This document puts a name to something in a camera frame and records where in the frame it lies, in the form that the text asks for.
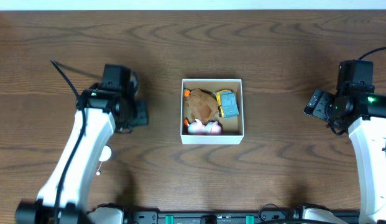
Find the pink toy cup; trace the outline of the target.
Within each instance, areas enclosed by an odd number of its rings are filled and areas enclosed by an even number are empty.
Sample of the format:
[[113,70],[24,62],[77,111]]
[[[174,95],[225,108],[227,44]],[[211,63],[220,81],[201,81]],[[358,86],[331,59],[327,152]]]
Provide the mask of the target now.
[[191,135],[220,135],[222,127],[217,121],[210,121],[204,124],[199,119],[192,123],[187,123],[187,133]]

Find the brown plush toy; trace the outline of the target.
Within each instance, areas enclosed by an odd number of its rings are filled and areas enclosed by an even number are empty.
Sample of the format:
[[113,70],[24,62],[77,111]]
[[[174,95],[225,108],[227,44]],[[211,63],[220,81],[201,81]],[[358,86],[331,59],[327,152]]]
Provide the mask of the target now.
[[184,89],[183,97],[187,109],[186,118],[189,121],[198,119],[202,123],[207,124],[218,112],[216,99],[202,89]]

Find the yellow grey toy truck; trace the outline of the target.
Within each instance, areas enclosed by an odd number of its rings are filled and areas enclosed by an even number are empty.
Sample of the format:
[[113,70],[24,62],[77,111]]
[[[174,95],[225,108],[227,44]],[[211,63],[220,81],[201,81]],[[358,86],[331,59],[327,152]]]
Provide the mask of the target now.
[[215,93],[215,96],[220,117],[231,119],[239,115],[236,95],[232,90],[219,90]]

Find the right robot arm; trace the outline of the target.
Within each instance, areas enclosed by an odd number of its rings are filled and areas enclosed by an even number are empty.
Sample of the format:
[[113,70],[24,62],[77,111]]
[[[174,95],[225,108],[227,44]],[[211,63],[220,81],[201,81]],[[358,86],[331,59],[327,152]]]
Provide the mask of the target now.
[[375,94],[373,67],[366,60],[341,62],[336,93],[316,90],[303,111],[335,135],[348,134],[359,176],[359,223],[386,223],[386,96]]

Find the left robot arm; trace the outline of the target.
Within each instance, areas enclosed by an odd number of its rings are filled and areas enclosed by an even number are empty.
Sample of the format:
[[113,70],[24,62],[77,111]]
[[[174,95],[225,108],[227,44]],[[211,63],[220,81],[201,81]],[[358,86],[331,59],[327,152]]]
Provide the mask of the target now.
[[91,183],[113,134],[130,134],[149,123],[147,103],[135,98],[136,72],[107,64],[103,79],[76,92],[76,113],[68,142],[52,175],[34,202],[20,202],[16,223],[130,223],[117,205],[88,211]]

